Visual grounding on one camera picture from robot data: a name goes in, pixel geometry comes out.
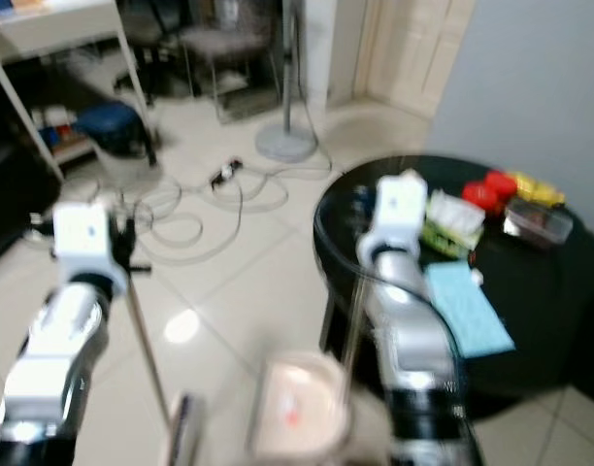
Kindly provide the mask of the metal broom handle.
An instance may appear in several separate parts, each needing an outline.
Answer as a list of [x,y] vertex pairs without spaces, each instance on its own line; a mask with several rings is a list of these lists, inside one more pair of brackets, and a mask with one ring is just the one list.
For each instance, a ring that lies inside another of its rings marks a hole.
[[133,327],[136,329],[137,339],[145,367],[148,374],[156,409],[167,431],[165,441],[164,460],[161,466],[195,466],[198,456],[198,443],[201,434],[201,416],[204,413],[204,403],[191,392],[186,392],[174,399],[167,395],[159,374],[158,360],[153,345],[148,336],[145,314],[139,302],[139,294],[132,279],[127,280],[127,308]]

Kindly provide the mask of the beige dustpan with metal handle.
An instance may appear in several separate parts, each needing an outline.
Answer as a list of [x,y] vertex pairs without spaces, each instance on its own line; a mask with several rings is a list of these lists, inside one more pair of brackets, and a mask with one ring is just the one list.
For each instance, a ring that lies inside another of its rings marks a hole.
[[263,360],[247,452],[265,466],[367,466],[378,458],[345,364],[319,351]]

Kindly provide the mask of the grey floor fan stand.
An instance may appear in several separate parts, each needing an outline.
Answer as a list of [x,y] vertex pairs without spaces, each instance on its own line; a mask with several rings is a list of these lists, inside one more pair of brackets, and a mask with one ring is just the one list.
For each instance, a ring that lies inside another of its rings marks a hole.
[[310,159],[318,143],[314,131],[294,124],[293,106],[300,85],[300,72],[296,58],[297,12],[294,0],[280,0],[282,17],[282,77],[280,77],[280,121],[267,124],[258,130],[254,146],[263,158],[280,163],[300,163]]

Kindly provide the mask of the dark blue round bin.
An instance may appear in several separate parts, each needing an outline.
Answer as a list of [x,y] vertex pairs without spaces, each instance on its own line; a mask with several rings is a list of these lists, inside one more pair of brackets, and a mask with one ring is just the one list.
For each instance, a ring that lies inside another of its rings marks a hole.
[[115,158],[144,159],[150,167],[158,163],[145,122],[127,103],[112,101],[85,108],[76,116],[74,128]]

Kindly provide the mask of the black cabinet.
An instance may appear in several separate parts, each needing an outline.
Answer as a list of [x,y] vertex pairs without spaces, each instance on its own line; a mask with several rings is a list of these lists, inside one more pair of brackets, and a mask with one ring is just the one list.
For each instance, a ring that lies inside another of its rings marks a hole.
[[60,191],[12,102],[0,89],[0,254],[49,208]]

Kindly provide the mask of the black power strip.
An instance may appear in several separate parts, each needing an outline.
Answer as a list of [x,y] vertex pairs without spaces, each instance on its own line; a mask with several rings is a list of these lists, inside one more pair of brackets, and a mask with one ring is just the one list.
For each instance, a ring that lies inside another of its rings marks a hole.
[[227,160],[210,179],[212,190],[216,190],[223,183],[230,182],[235,177],[236,172],[241,168],[244,168],[244,161],[240,158]]

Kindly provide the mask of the white shelf desk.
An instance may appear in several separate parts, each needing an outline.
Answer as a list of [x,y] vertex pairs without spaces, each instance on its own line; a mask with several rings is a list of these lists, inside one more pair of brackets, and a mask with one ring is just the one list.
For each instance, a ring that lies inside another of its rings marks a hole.
[[139,80],[134,57],[124,30],[116,0],[41,0],[29,6],[13,6],[0,13],[0,84],[27,136],[34,142],[40,159],[59,182],[65,181],[60,163],[40,136],[29,110],[18,97],[4,65],[54,50],[79,48],[93,41],[114,36],[122,49],[128,76],[137,94],[142,124],[150,126],[145,89]]

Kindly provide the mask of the green white tissue pack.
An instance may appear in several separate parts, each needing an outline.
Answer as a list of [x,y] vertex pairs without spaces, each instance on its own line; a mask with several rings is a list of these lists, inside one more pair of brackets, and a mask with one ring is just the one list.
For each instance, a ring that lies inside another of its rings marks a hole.
[[478,247],[486,213],[479,206],[435,190],[425,206],[421,243],[448,257],[466,260]]

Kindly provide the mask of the light blue cloth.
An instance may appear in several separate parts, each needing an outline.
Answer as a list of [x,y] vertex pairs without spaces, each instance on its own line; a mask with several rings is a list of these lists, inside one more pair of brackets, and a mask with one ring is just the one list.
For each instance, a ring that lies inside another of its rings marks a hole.
[[430,263],[424,276],[431,302],[446,319],[465,358],[483,358],[517,348],[480,288],[482,276],[469,263]]

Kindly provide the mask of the beige wooden door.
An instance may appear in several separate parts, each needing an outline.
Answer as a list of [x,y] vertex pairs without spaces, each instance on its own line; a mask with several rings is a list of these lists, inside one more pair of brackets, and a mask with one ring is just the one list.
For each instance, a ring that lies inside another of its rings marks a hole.
[[478,0],[365,0],[353,94],[434,118]]

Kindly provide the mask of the red round containers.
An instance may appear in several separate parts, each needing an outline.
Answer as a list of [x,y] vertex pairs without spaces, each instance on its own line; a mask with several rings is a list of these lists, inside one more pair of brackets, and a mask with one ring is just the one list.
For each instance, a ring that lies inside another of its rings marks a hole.
[[518,183],[501,170],[488,170],[480,181],[465,183],[461,198],[489,215],[499,215],[518,191]]

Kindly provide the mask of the clear plastic food box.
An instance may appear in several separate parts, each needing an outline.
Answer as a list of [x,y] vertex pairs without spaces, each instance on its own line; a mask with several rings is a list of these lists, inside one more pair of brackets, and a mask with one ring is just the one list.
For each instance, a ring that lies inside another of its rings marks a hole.
[[532,201],[511,199],[503,212],[502,231],[534,248],[563,245],[573,230],[574,222],[568,215]]

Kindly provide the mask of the yellow snack package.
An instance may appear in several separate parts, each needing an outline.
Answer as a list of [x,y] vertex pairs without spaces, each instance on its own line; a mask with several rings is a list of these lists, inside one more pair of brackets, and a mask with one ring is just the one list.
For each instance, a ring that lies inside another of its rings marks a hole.
[[558,208],[565,205],[565,194],[554,183],[540,181],[523,172],[509,172],[509,177],[514,181],[517,190],[515,196],[528,203],[533,203],[546,208]]

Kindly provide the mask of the round black table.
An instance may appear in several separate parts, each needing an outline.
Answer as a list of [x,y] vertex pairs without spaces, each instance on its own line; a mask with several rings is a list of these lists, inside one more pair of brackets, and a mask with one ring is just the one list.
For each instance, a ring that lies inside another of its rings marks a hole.
[[[360,213],[356,189],[408,169],[421,174],[430,189],[458,195],[465,183],[482,181],[492,168],[449,154],[398,152],[347,170],[316,203],[316,216],[338,251],[354,257],[356,237],[369,223]],[[472,263],[483,274],[483,292],[515,348],[467,360],[472,420],[563,389],[581,374],[594,377],[588,356],[578,354],[579,337],[594,332],[594,234],[579,217],[573,223],[565,243],[549,250],[501,232],[496,220],[487,223]]]

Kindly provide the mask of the metal frame chair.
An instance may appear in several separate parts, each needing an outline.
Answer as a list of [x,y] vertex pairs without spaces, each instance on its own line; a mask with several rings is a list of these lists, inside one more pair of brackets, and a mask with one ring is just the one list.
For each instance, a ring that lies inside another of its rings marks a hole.
[[281,70],[272,46],[282,26],[280,0],[213,0],[212,17],[177,36],[189,72],[190,92],[210,98],[218,123],[232,119],[220,106],[220,75],[230,68],[269,65],[272,88],[281,89]]

